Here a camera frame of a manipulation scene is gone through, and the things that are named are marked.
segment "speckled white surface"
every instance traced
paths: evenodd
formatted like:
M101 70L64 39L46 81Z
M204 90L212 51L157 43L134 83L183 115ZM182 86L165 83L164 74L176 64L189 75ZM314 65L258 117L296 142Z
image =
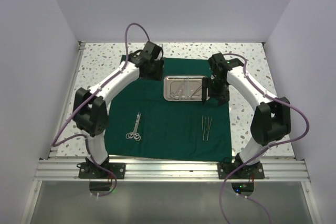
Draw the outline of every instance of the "speckled white surface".
M143 43L129 43L129 51L141 49L143 45ZM163 43L163 49L165 57L183 59L205 60L219 51L222 53L235 52L241 54L248 59L247 70L266 89L275 93L264 49L260 43ZM101 81L119 65L120 57L124 53L124 43L87 43L73 91L80 87L89 88ZM66 113L67 117L72 112L74 95L75 92L72 92ZM246 146L251 137L249 127L253 118L253 111L248 102L232 86L230 86L229 113L232 149L233 155L235 155ZM71 121L62 133L60 140L78 132L76 125ZM273 147L265 155L294 157L290 144ZM77 138L59 146L57 156L86 156L83 139Z

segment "floor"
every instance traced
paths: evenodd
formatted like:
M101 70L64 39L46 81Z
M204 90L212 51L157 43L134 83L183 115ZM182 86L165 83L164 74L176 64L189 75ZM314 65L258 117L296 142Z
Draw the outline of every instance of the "floor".
M129 43L129 51L143 48L143 43ZM217 52L234 52L248 59L247 70L270 92L276 94L272 76L269 71L264 49L261 43L162 43L164 56L171 58L202 59L206 60ZM117 66L121 55L125 54L124 43L86 43L85 49L77 70L74 88L67 105L65 117L72 112L75 91L80 88L90 88L104 79ZM232 153L236 155L247 144L251 137L249 130L254 112L240 93L230 86L230 126L232 137ZM62 133L60 140L79 133L73 121ZM53 151L56 156L86 156L87 152L83 139L77 138L59 146ZM269 149L265 156L294 157L290 144L284 144Z

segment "silver tray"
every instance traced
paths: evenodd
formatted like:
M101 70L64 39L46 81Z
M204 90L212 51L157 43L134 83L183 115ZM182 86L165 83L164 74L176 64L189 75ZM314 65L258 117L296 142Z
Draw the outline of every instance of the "silver tray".
M203 77L206 76L166 76L163 79L163 98L171 102L201 101Z

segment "white wall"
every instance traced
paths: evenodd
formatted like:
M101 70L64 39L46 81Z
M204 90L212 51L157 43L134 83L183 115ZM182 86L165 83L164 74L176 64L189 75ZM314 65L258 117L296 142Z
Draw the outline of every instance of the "white wall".
M0 223L19 223L50 149L77 41L56 0L0 0Z
M294 145L307 162L324 223L336 209L336 0L291 0L266 43L266 55L280 95L302 108L311 131ZM293 115L292 135L303 131Z
M159 41L266 41L289 0L57 0L79 40L123 41L130 22ZM139 29L132 41L143 41Z

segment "wire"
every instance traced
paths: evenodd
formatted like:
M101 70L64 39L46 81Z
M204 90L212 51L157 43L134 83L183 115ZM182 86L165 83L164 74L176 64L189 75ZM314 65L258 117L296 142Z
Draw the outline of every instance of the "wire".
M57 147L75 137L79 137L79 136L83 136L85 138L85 146L86 146L86 149L87 149L87 152L88 154L90 155L90 158L92 160L92 162L101 170L107 172L108 174L110 174L114 180L115 180L115 183L114 183L114 186L113 188L110 189L110 191L108 191L107 193L104 193L104 194L99 194L97 193L96 196L98 197L102 197L102 196L106 196L106 195L109 195L111 192L114 191L114 189L116 188L117 186L117 177L115 176L115 174L110 171L110 170L107 170L105 169L104 167L100 166L96 161L95 159L93 158L91 152L90 152L90 149L89 149L89 145L88 145L88 139L87 139L87 136L84 135L84 134L75 134L73 136L70 136L70 137L67 137L66 139L60 141L57 143L57 140L59 139L60 135L62 134L62 132L64 131L64 129L66 128L66 126L70 123L70 121L76 116L76 114L87 104L91 101L92 98L94 98L98 93L99 91L101 91L101 89L103 87L105 87L112 79L114 79L116 76L118 76L127 66L127 63L129 61L129 51L128 51L128 40L127 40L127 35L128 35L128 30L130 29L131 26L139 26L143 31L144 33L146 34L146 37L147 37L147 40L150 41L149 39L149 36L148 36L148 33L147 31L141 26L139 25L138 23L130 23L127 27L126 27L126 30L125 30L125 50L126 50L126 59L125 59L125 63L124 65L121 67L121 69L119 71L117 71L115 74L113 74L109 79L107 79L105 82L103 82L103 84L92 94L90 95L86 100L83 101L83 103L81 105L79 105L74 111L73 113L71 114L71 116L65 121L65 123L62 125L62 127L59 129L59 131L57 132L56 136L54 137L53 139L53 142L51 143L51 146L52 147Z
M281 144L287 144L287 143L292 143L292 142L295 142L297 140L300 140L302 139L303 137L305 137L307 135L307 133L309 132L309 129L310 129L310 124L309 124L309 120L308 118L306 117L306 115L301 111L299 110L297 107L289 104L289 103L285 103L285 102L282 102L281 100L277 99L277 98L273 98L271 96L269 96L268 94L264 93L262 91L262 89L260 89L253 81L252 79L248 76L247 74L247 71L246 71L246 67L247 67L247 59L239 54L234 54L234 53L228 53L228 54L223 54L223 56L225 55L231 55L231 56L236 56L236 57L239 57L241 58L243 61L244 61L244 66L243 66L243 73L246 77L246 79L248 80L249 83L251 83L251 85L256 89L258 90L258 92L260 92L262 95L264 95L265 97L267 97L268 99L272 100L272 101L275 101L277 103L280 103L284 106L287 106L293 110L295 110L296 112L298 112L304 119L305 123L306 123L306 130L298 137L295 137L291 140L286 140L286 141L281 141L279 143L273 143L273 144L269 144L268 146L266 146L263 150L261 150L258 154L256 154L255 156L253 156L252 158L250 158L248 161L244 162L243 164L241 164L240 166L238 166L236 169L234 169L232 172L230 172L224 179L223 183L222 183L222 186L221 186L221 191L219 193L219 205L221 207L221 211L222 211L222 214L225 218L225 220L229 223L229 224L232 224L232 222L229 220L228 216L225 214L224 212L224 207L223 207L223 202L222 202L222 195L223 195L223 191L224 191L224 187L225 187L225 184L227 182L227 180L234 174L236 173L238 170L240 170L241 168L243 168L245 165L247 165L249 162L251 162L252 160L256 159L257 157L261 156L263 153L265 153L269 148L271 147L274 147L274 146L278 146L278 145L281 145ZM270 217L270 212L266 209L266 207L264 205L262 205L260 202L258 202L257 200L255 199L252 199L250 197L247 197L247 199L257 203L259 206L261 206L264 211L266 212L267 216L268 216L268 219L269 219L269 223L273 223L271 217Z

